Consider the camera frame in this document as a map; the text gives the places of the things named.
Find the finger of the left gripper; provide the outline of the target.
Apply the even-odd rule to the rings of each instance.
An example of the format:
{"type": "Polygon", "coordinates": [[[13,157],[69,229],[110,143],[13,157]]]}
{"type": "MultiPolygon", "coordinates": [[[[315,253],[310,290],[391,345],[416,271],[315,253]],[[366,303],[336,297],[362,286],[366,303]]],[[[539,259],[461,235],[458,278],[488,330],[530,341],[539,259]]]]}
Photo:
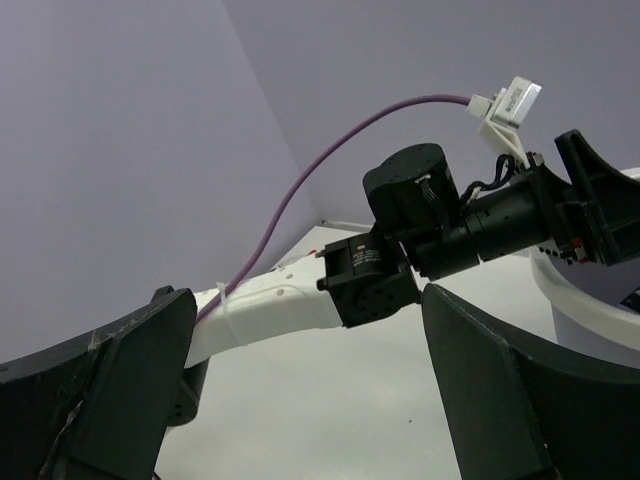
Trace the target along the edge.
{"type": "Polygon", "coordinates": [[[606,266],[639,257],[639,182],[612,167],[577,130],[555,139],[571,180],[565,212],[586,260],[606,266]]]}

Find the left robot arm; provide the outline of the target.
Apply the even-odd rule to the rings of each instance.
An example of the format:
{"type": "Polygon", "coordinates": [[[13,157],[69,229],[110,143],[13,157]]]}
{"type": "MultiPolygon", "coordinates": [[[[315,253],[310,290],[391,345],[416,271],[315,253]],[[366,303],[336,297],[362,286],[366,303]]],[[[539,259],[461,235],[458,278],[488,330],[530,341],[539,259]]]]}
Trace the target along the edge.
{"type": "Polygon", "coordinates": [[[406,147],[367,172],[372,228],[257,276],[196,294],[186,368],[204,377],[219,353],[289,333],[353,328],[421,299],[440,280],[535,249],[568,266],[639,256],[639,180],[604,161],[578,131],[555,141],[567,175],[542,157],[502,152],[488,182],[458,189],[443,149],[406,147]]]}

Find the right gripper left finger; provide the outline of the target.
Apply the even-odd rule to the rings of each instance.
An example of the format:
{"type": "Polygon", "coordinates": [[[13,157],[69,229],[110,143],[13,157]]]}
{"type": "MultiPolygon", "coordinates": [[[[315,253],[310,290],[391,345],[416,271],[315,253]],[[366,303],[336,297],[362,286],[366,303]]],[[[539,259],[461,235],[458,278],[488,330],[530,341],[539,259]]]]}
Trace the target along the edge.
{"type": "Polygon", "coordinates": [[[149,479],[170,427],[198,413],[187,367],[194,294],[170,286],[125,317],[1,366],[4,479],[149,479]]]}

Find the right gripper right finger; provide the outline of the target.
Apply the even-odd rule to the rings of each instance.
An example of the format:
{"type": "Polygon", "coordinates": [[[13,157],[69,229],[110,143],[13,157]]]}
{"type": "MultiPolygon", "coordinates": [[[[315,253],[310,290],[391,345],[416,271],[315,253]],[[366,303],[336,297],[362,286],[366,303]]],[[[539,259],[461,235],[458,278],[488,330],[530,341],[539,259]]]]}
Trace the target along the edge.
{"type": "Polygon", "coordinates": [[[464,479],[636,479],[639,372],[429,284],[422,318],[464,479]]]}

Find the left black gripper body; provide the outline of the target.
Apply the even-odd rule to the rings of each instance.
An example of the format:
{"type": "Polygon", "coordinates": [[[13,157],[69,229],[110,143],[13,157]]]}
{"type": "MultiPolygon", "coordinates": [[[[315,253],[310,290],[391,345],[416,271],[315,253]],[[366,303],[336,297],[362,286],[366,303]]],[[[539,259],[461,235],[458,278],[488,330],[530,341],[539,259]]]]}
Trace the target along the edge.
{"type": "Polygon", "coordinates": [[[586,259],[585,236],[567,208],[574,188],[547,167],[518,172],[498,164],[490,183],[476,181],[462,194],[462,263],[477,265],[540,245],[569,263],[586,259]]]}

